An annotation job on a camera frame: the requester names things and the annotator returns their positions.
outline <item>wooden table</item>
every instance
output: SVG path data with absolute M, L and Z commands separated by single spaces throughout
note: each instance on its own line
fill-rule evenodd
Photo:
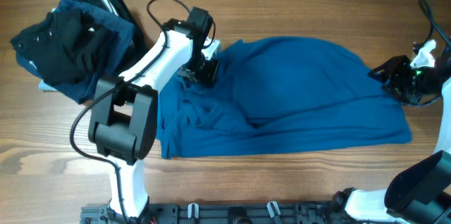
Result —
M 124 0 L 150 40 L 158 27 L 148 0 Z M 206 8 L 227 47 L 238 39 L 308 36 L 341 44 L 369 67 L 410 54 L 428 22 L 416 0 L 182 0 Z M 451 0 L 429 0 L 435 18 L 451 33 Z M 16 64 L 10 38 L 43 20 L 59 0 L 0 0 L 0 223 L 77 223 L 80 207 L 110 199 L 109 166 L 76 154 L 68 142 L 82 106 L 57 93 L 41 93 L 39 80 Z M 158 19 L 184 18 L 171 1 L 157 2 Z M 219 158 L 160 157 L 156 142 L 146 157 L 152 202 L 230 203 L 326 200 L 346 187 L 381 189 L 396 174 L 432 153 L 443 103 L 405 108 L 413 141 L 403 145 L 334 151 Z M 90 152 L 87 120 L 77 142 Z

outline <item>blue shirt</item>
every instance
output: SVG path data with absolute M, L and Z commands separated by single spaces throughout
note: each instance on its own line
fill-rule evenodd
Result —
M 406 143 L 396 100 L 352 52 L 319 39 L 238 41 L 212 88 L 174 75 L 159 96 L 163 158 L 281 154 Z

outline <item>black cable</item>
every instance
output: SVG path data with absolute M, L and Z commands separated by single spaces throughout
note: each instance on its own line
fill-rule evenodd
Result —
M 92 101 L 92 103 L 90 103 L 89 105 L 87 105 L 81 112 L 80 114 L 78 114 L 77 118 L 75 118 L 75 120 L 73 121 L 73 124 L 70 128 L 70 133 L 69 133 L 69 142 L 70 145 L 72 146 L 72 148 L 79 153 L 79 155 L 84 156 L 86 158 L 90 158 L 92 160 L 96 160 L 96 161 L 102 161 L 104 163 L 109 163 L 110 165 L 112 165 L 114 167 L 115 170 L 115 174 L 116 174 L 116 180 L 117 180 L 117 186 L 118 186 L 118 198 L 119 198 L 119 204 L 121 207 L 121 211 L 122 211 L 122 216 L 124 217 L 124 221 L 125 224 L 128 224 L 128 217 L 127 217 L 127 213 L 125 212 L 125 207 L 124 207 L 124 203 L 123 203 L 123 198 L 122 198 L 122 189 L 121 189 L 121 174 L 120 174 L 120 168 L 117 164 L 115 164 L 113 161 L 110 161 L 106 158 L 101 158 L 101 157 L 97 157 L 97 156 L 93 156 L 90 154 L 86 154 L 84 151 L 82 151 L 81 149 L 79 149 L 77 147 L 77 145 L 75 144 L 75 129 L 77 128 L 78 123 L 81 121 L 82 117 L 92 108 L 94 107 L 94 105 L 98 104 L 101 100 L 105 99 L 105 97 L 107 97 L 110 94 L 113 94 L 114 92 L 121 90 L 122 88 L 126 87 L 127 85 L 129 85 L 131 82 L 134 82 L 135 80 L 137 80 L 138 78 L 142 77 L 144 75 L 144 73 L 152 66 L 152 64 L 155 63 L 155 61 L 157 61 L 160 56 L 163 54 L 163 52 L 168 48 L 168 34 L 166 33 L 166 30 L 163 28 L 163 25 L 154 17 L 154 15 L 152 15 L 152 13 L 150 12 L 150 5 L 152 3 L 154 3 L 157 0 L 151 0 L 149 1 L 149 3 L 147 4 L 147 13 L 149 14 L 150 18 L 152 20 L 154 20 L 154 22 L 160 27 L 163 35 L 164 35 L 164 44 L 161 47 L 160 52 L 155 56 L 154 59 L 152 59 L 152 61 L 150 61 L 139 73 L 137 73 L 134 77 L 132 77 L 131 79 L 129 79 L 126 82 L 122 82 L 119 85 L 115 86 L 113 89 L 110 89 L 109 91 L 103 93 L 100 97 L 97 97 L 96 99 L 94 99 Z M 188 13 L 190 12 L 189 8 L 181 1 L 179 0 L 172 0 L 175 1 L 177 3 L 179 3 L 180 5 L 182 5 L 187 11 Z
M 431 24 L 431 27 L 435 28 L 435 30 L 437 30 L 438 34 L 440 34 L 440 36 L 442 36 L 442 38 L 445 40 L 447 45 L 449 47 L 451 47 L 450 37 L 447 36 L 435 22 L 431 7 L 429 6 L 429 3 L 426 0 L 418 0 L 418 5 L 420 6 L 420 9 L 423 12 L 423 14 L 428 18 L 429 23 Z M 431 35 L 432 35 L 432 30 L 429 30 L 428 37 L 431 38 Z
M 216 23 L 213 21 L 213 37 L 211 37 L 211 41 L 208 45 L 202 47 L 203 49 L 206 49 L 206 48 L 210 47 L 211 44 L 213 44 L 215 34 L 216 34 Z

